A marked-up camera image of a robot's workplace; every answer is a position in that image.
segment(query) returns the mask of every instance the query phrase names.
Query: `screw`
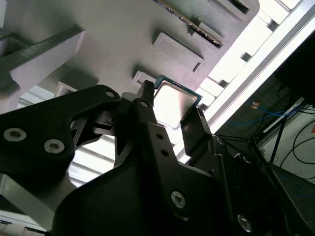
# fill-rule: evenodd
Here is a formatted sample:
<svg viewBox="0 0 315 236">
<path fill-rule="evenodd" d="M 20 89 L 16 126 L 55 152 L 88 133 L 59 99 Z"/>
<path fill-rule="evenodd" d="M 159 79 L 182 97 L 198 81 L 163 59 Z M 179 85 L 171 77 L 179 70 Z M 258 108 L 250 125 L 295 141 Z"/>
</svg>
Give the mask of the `screw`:
<svg viewBox="0 0 315 236">
<path fill-rule="evenodd" d="M 115 97 L 115 95 L 112 92 L 110 92 L 110 91 L 107 91 L 106 95 L 109 96 L 109 97 Z"/>
<path fill-rule="evenodd" d="M 19 128 L 9 128 L 3 133 L 4 138 L 9 142 L 19 142 L 26 138 L 26 132 Z"/>
<path fill-rule="evenodd" d="M 180 192 L 177 191 L 172 192 L 171 199 L 175 206 L 177 206 L 180 209 L 186 206 L 186 200 Z"/>
<path fill-rule="evenodd" d="M 64 144 L 58 139 L 50 139 L 44 143 L 44 149 L 47 153 L 59 154 L 64 150 Z"/>
<path fill-rule="evenodd" d="M 238 223 L 240 223 L 240 225 L 242 226 L 242 228 L 247 232 L 247 233 L 251 233 L 252 232 L 252 226 L 250 224 L 250 222 L 248 221 L 248 219 L 243 216 L 243 215 L 238 215 L 237 216 L 237 220 Z"/>
<path fill-rule="evenodd" d="M 140 104 L 144 107 L 148 107 L 148 104 L 146 104 L 145 102 L 140 102 Z"/>
<path fill-rule="evenodd" d="M 219 144 L 223 145 L 223 142 L 222 142 L 222 140 L 221 140 L 220 138 L 217 138 L 217 142 L 218 142 Z"/>
</svg>

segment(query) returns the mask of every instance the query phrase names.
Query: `rectangular slot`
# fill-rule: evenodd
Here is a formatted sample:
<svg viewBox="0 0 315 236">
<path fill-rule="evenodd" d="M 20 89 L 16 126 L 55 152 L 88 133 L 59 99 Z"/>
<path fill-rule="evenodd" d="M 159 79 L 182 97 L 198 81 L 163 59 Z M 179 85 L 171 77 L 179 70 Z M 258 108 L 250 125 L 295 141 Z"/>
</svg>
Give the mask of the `rectangular slot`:
<svg viewBox="0 0 315 236">
<path fill-rule="evenodd" d="M 244 4 L 242 4 L 239 0 L 228 0 L 230 3 L 232 3 L 237 9 L 239 9 L 244 14 L 247 14 L 249 9 Z"/>
<path fill-rule="evenodd" d="M 184 47 L 165 33 L 159 34 L 153 46 L 165 54 L 170 55 L 194 73 L 197 73 L 204 64 L 203 58 Z"/>
<path fill-rule="evenodd" d="M 165 10 L 167 10 L 168 12 L 170 12 L 172 15 L 176 16 L 179 20 L 181 20 L 182 22 L 184 22 L 185 24 L 187 24 L 189 27 L 192 28 L 192 30 L 194 32 L 196 32 L 197 34 L 199 34 L 201 37 L 203 37 L 204 39 L 206 39 L 207 41 L 209 41 L 210 43 L 212 43 L 215 47 L 217 48 L 221 48 L 223 46 L 222 42 L 220 40 L 218 40 L 217 38 L 215 38 L 212 35 L 209 35 L 206 31 L 204 31 L 202 28 L 200 28 L 199 26 L 197 26 L 196 24 L 194 24 L 192 21 L 190 21 L 189 19 L 187 19 L 184 15 L 182 15 L 181 13 L 179 13 L 178 11 L 176 11 L 175 9 L 173 9 L 171 6 L 167 5 L 165 2 L 163 2 L 162 0 L 153 0 L 155 1 L 157 4 L 159 4 L 160 6 L 162 6 Z"/>
<path fill-rule="evenodd" d="M 132 82 L 137 84 L 140 87 L 143 84 L 143 82 L 146 80 L 151 81 L 153 83 L 155 83 L 156 81 L 156 79 L 153 78 L 152 76 L 138 70 L 135 76 L 133 77 Z"/>
</svg>

